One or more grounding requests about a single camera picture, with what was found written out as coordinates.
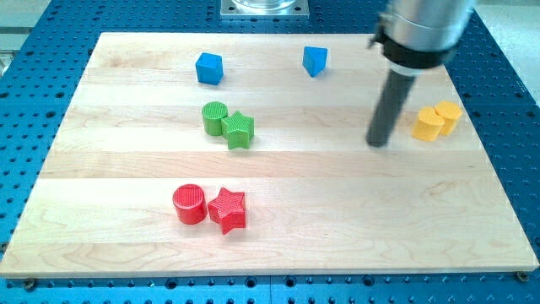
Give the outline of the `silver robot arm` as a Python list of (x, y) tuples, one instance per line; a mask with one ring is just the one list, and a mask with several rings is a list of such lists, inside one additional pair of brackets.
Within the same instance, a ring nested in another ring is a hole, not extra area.
[(394, 73), (416, 77), (449, 62), (473, 12), (475, 0), (391, 0), (379, 13), (370, 44)]

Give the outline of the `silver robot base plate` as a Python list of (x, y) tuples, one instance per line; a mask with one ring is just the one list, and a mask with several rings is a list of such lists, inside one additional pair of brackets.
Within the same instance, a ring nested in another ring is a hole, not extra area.
[(287, 19), (310, 16), (308, 0), (221, 0), (221, 19)]

